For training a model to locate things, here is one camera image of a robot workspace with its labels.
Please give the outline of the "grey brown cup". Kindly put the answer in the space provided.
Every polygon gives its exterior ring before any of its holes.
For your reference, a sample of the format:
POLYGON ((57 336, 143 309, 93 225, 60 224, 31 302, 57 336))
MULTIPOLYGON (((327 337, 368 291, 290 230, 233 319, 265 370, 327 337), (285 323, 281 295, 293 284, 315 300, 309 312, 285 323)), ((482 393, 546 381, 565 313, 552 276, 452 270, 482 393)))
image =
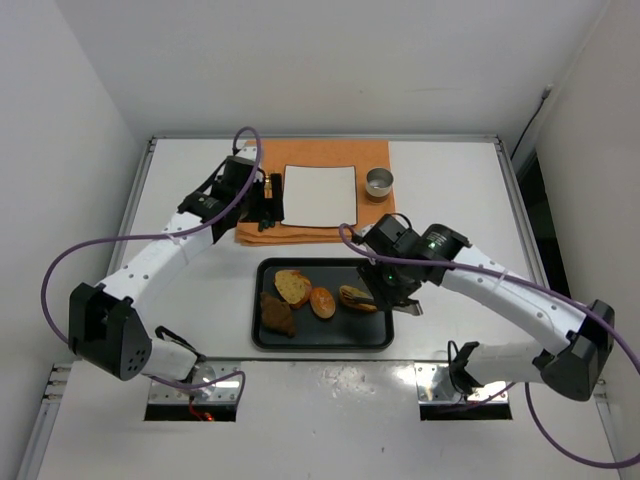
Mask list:
POLYGON ((386 168, 377 167, 366 174, 365 193, 367 198, 374 203, 384 202, 392 192, 394 176, 386 168))

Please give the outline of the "black baking tray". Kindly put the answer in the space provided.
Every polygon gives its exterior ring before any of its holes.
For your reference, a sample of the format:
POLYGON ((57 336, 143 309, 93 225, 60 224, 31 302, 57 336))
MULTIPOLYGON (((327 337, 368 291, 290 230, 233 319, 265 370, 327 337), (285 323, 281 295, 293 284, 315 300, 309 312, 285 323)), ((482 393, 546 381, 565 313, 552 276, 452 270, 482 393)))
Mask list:
POLYGON ((387 348, 395 337, 393 314, 366 313, 337 304, 336 313, 328 320, 315 315, 309 305, 292 311, 296 334, 292 337, 263 325, 260 295, 278 295, 275 274, 283 270, 297 270, 314 287, 324 287, 333 296, 342 285, 360 290, 365 284, 357 267, 363 262, 355 258, 268 258, 256 270, 255 295, 251 337, 254 345, 271 351, 379 351, 387 348))

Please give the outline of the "white square plate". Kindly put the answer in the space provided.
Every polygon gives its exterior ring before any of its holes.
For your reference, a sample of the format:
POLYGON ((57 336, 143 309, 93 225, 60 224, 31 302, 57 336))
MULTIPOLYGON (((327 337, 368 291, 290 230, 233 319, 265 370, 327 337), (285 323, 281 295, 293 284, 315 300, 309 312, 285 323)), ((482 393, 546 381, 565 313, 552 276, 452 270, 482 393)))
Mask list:
POLYGON ((284 170, 284 219, 291 227, 337 228, 357 223, 356 169, 287 165, 284 170))

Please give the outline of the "dark brown croissant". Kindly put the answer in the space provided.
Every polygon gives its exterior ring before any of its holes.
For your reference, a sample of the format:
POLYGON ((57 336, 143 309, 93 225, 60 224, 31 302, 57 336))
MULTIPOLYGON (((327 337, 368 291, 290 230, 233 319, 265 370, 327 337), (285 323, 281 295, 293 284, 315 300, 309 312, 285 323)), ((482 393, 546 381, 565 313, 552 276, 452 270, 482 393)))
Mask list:
POLYGON ((296 327, 289 304, 262 292, 260 294, 261 324, 266 329, 293 338, 296 327))

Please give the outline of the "aluminium table frame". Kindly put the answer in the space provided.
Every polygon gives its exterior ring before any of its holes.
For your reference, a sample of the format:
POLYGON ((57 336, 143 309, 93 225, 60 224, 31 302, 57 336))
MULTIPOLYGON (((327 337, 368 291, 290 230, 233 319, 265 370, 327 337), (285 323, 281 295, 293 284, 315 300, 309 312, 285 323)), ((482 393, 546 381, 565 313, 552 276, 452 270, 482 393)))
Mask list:
MULTIPOLYGON (((391 141, 398 210, 421 230, 441 222, 470 237, 521 275, 542 273, 529 245, 510 162, 495 136, 391 141)), ((153 140, 138 168, 124 231, 157 231, 182 198, 230 151, 230 140, 153 140)), ((149 380, 120 382, 86 362, 73 364, 38 479, 620 479, 563 457, 512 390, 513 420, 421 421, 411 363, 323 359, 321 353, 270 354, 250 339, 252 299, 220 305, 253 290, 257 265, 275 256, 351 256, 338 244, 246 248, 233 235, 199 256, 157 299, 158 313, 204 353, 236 357, 247 386, 236 422, 147 422, 149 380)), ((326 358, 423 360, 464 343, 526 337, 472 301, 426 286, 425 316, 395 317, 395 341, 373 354, 326 358)), ((581 455, 610 461, 594 401, 574 403, 532 387, 547 428, 581 455)))

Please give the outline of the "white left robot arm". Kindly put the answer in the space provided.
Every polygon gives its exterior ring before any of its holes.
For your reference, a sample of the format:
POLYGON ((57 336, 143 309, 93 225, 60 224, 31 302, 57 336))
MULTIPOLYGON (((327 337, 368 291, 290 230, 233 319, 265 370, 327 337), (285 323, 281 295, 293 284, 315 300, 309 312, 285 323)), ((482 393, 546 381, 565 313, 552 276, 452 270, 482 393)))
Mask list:
POLYGON ((196 390, 204 357, 169 333, 144 326, 151 303, 199 254, 241 222, 259 222, 269 203, 261 171, 262 143, 232 147, 221 167, 189 193, 164 230, 117 271, 70 295, 68 346, 121 381, 138 375, 180 390, 196 390))

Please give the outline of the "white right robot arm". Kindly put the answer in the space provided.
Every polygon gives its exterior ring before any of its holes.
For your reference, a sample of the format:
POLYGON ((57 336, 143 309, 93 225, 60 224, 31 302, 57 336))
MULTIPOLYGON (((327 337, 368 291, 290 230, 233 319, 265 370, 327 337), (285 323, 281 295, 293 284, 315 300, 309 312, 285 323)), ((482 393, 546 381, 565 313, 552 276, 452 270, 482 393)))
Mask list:
POLYGON ((591 397, 614 343, 608 330, 615 313, 606 302, 573 305, 535 289, 442 224, 419 234, 386 214, 352 241, 369 255, 358 273, 378 309, 419 316, 422 308, 412 295, 431 283, 481 304, 530 336, 502 346, 465 343, 448 362, 450 389, 470 395, 495 381, 531 382, 574 401, 591 397))

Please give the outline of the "sliced bread piece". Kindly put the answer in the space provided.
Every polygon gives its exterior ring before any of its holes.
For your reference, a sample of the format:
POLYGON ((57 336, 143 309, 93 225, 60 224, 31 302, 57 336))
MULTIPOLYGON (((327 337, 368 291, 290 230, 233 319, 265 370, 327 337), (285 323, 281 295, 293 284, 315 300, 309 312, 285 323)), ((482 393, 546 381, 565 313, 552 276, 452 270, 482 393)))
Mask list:
POLYGON ((281 298, 293 309, 299 309, 310 298, 311 281, 297 270, 279 270, 274 276, 274 286, 281 298))

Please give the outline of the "round golden bun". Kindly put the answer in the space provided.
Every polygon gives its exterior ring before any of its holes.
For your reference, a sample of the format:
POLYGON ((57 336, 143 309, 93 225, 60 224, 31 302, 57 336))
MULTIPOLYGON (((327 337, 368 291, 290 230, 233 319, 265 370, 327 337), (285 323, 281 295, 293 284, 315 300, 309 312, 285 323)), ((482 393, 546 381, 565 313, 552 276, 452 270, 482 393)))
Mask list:
POLYGON ((314 287, 311 290, 309 302, 313 313, 322 320, 329 320, 335 314, 334 297, 324 287, 314 287))

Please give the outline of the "toasted bread slice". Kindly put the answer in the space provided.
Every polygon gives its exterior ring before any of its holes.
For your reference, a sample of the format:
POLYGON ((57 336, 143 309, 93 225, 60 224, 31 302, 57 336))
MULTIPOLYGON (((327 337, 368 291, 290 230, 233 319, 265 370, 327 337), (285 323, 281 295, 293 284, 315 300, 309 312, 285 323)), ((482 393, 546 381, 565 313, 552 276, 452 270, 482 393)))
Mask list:
POLYGON ((368 293, 353 286, 340 286, 339 299, 344 306, 350 309, 364 311, 367 313, 374 313, 378 311, 374 299, 368 293))

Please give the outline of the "orange cloth placemat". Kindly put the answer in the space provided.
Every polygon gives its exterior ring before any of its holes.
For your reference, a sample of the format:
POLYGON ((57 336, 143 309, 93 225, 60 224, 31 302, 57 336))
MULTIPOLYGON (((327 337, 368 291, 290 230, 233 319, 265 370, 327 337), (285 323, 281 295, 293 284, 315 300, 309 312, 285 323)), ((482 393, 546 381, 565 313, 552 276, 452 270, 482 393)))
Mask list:
MULTIPOLYGON (((386 140, 356 139, 267 139, 263 142, 262 168, 279 173, 284 184, 287 165, 304 167, 344 167, 356 169, 357 228, 376 222, 396 210, 394 194, 381 203, 371 202, 365 193, 366 174, 377 167, 391 169, 390 147, 386 140)), ((273 228, 258 231, 255 224, 243 223, 236 229, 235 240, 245 246, 338 243, 337 228, 291 227, 278 222, 273 228)))

